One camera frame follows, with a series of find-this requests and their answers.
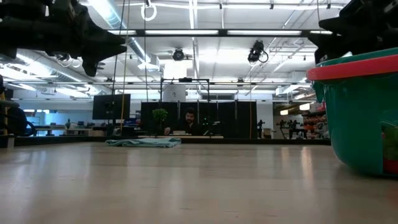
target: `monitor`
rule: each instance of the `monitor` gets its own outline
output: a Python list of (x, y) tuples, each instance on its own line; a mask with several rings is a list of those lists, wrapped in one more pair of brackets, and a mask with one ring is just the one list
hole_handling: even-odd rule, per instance
[(93, 120), (96, 119), (127, 119), (130, 117), (130, 94), (124, 95), (123, 118), (122, 103), (123, 95), (94, 96)]

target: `spotlight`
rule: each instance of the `spotlight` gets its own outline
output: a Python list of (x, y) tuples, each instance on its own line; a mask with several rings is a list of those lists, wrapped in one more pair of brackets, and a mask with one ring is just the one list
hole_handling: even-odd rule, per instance
[(184, 52), (182, 52), (182, 49), (175, 49), (175, 52), (173, 54), (173, 59), (177, 62), (180, 62), (184, 60), (185, 55)]
[(238, 79), (238, 83), (244, 83), (244, 80), (243, 80), (243, 78), (239, 78)]
[[(267, 56), (267, 60), (265, 61), (260, 60), (263, 54)], [(264, 51), (264, 44), (262, 43), (262, 41), (257, 40), (256, 43), (253, 45), (253, 48), (250, 50), (248, 57), (249, 63), (253, 64), (258, 61), (260, 61), (261, 63), (266, 63), (268, 59), (269, 59), (268, 54), (267, 52)]]

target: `folded cloth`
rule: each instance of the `folded cloth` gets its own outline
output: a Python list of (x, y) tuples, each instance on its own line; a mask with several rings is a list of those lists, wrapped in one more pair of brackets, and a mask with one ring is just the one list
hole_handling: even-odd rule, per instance
[(144, 138), (144, 139), (123, 139), (106, 140), (108, 146), (123, 147), (174, 147), (181, 144), (181, 139), (177, 138)]

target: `potted plant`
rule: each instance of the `potted plant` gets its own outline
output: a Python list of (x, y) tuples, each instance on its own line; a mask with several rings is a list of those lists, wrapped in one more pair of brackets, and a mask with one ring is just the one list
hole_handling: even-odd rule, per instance
[(165, 109), (156, 109), (152, 111), (152, 115), (157, 125), (157, 134), (163, 135), (163, 123), (167, 118), (168, 112)]

